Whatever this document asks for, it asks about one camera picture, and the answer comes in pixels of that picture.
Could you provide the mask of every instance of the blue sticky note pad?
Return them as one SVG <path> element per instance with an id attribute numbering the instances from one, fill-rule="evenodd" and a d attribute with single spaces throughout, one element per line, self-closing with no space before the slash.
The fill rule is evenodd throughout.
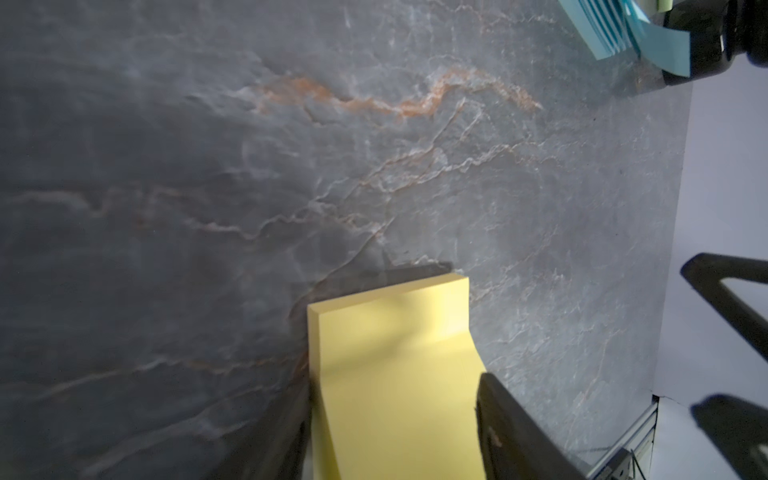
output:
<path id="1" fill-rule="evenodd" d="M 634 0 L 559 0 L 597 60 L 630 46 L 666 71 L 690 77 L 690 33 L 654 25 Z"/>
<path id="2" fill-rule="evenodd" d="M 560 0 L 565 13 L 573 22 L 579 35 L 587 43 L 592 54 L 597 60 L 608 58 L 616 54 L 616 51 L 610 48 L 604 37 L 600 35 L 592 15 L 587 14 L 583 2 L 580 0 Z"/>

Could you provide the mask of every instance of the marble countertop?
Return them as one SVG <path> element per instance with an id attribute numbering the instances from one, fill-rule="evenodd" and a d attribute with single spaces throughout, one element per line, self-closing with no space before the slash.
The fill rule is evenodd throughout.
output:
<path id="1" fill-rule="evenodd" d="M 650 404 L 690 86 L 595 61 L 556 0 L 9 11 L 17 478 L 199 478 L 301 364 L 307 303 L 448 271 L 580 468 Z"/>

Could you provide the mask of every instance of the gray marble surface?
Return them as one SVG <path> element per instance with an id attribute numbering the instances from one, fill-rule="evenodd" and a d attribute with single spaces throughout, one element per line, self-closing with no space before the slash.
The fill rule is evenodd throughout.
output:
<path id="1" fill-rule="evenodd" d="M 650 403 L 690 86 L 556 0 L 4 7 L 3 475 L 199 478 L 308 302 L 451 270 L 582 468 Z"/>

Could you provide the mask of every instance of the yellow sticky note pad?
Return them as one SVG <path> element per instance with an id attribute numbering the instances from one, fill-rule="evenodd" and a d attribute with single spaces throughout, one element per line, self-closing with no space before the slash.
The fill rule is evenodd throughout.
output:
<path id="1" fill-rule="evenodd" d="M 454 273 L 308 307 L 315 479 L 482 480 L 485 371 Z"/>

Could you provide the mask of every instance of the white wall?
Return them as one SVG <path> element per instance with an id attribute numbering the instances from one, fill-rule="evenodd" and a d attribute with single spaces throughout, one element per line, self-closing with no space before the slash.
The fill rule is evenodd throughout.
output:
<path id="1" fill-rule="evenodd" d="M 654 393 L 680 406 L 665 402 L 666 415 L 660 406 L 654 480 L 736 478 L 687 461 L 691 445 L 706 445 L 690 414 L 683 418 L 691 404 L 722 392 L 768 407 L 768 363 L 680 276 L 701 252 L 768 259 L 768 70 L 743 55 L 694 83 L 654 380 Z M 727 284 L 768 316 L 768 287 Z M 673 466 L 687 463 L 697 465 L 677 476 Z"/>

